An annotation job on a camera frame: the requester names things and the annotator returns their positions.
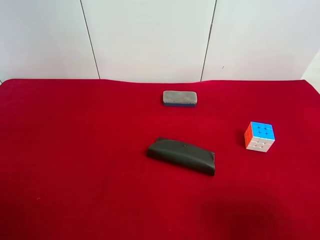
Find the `rubik's cube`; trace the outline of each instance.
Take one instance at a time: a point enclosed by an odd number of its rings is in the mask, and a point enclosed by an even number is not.
[[[276,139],[272,125],[252,121],[244,140],[246,149],[267,152]]]

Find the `panel seam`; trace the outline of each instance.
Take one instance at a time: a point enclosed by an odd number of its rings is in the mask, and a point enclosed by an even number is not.
[[[90,41],[90,45],[91,45],[91,50],[92,50],[92,54],[93,54],[93,58],[94,58],[94,63],[95,63],[96,71],[97,71],[97,73],[98,73],[99,79],[101,79],[101,78],[100,78],[99,69],[98,69],[97,60],[96,60],[96,55],[95,55],[95,51],[94,51],[94,46],[92,45],[92,41],[91,41],[91,36],[90,36],[89,28],[88,28],[88,23],[87,23],[87,19],[86,19],[86,15],[85,15],[84,6],[83,6],[83,4],[82,4],[82,0],[80,0],[80,4],[81,4],[81,9],[82,9],[82,13],[83,13],[84,22],[85,22],[86,31],[87,31],[88,36],[89,36],[89,41]]]
[[[203,78],[203,75],[204,75],[204,70],[205,70],[205,65],[206,65],[206,59],[207,59],[207,53],[208,53],[208,47],[209,47],[209,42],[210,42],[212,25],[213,25],[213,23],[214,23],[214,17],[215,17],[215,13],[216,13],[217,2],[218,2],[218,0],[215,0],[214,8],[213,8],[213,14],[212,14],[212,19],[211,19],[211,25],[210,25],[210,30],[209,30],[208,41],[207,41],[207,43],[206,43],[206,49],[205,49],[205,54],[204,54],[204,60],[203,60],[203,66],[202,66],[202,72],[201,72],[200,82],[202,82],[202,78]]]

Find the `white cube face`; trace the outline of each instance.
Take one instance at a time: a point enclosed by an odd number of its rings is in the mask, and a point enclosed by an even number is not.
[[[246,149],[266,153],[274,142],[275,140],[254,137],[254,139],[252,138],[249,142]]]

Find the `eraser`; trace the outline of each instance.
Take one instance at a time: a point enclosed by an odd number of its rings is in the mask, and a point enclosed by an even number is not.
[[[197,94],[194,91],[164,91],[163,104],[170,107],[195,107]]]

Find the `red fabric tablecloth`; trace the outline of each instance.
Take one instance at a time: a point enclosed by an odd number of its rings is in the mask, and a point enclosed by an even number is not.
[[[195,108],[165,107],[195,91]],[[267,153],[250,121],[273,125]],[[154,160],[157,137],[215,152],[210,177]],[[304,80],[0,86],[2,240],[319,240],[320,95]]]

